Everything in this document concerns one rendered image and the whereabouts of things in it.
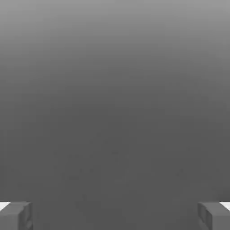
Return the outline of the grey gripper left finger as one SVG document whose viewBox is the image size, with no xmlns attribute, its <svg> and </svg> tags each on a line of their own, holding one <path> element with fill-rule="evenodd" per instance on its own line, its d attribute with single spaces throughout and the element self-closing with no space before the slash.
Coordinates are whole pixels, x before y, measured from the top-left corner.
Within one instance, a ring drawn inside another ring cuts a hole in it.
<svg viewBox="0 0 230 230">
<path fill-rule="evenodd" d="M 0 230 L 33 230 L 33 204 L 0 202 Z"/>
</svg>

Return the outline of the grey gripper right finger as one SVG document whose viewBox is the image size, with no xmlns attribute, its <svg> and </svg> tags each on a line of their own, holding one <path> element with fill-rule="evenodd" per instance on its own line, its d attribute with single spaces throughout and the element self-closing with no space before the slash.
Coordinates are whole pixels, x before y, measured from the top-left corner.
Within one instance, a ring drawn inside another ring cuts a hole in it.
<svg viewBox="0 0 230 230">
<path fill-rule="evenodd" d="M 199 202 L 200 230 L 230 230 L 230 202 Z"/>
</svg>

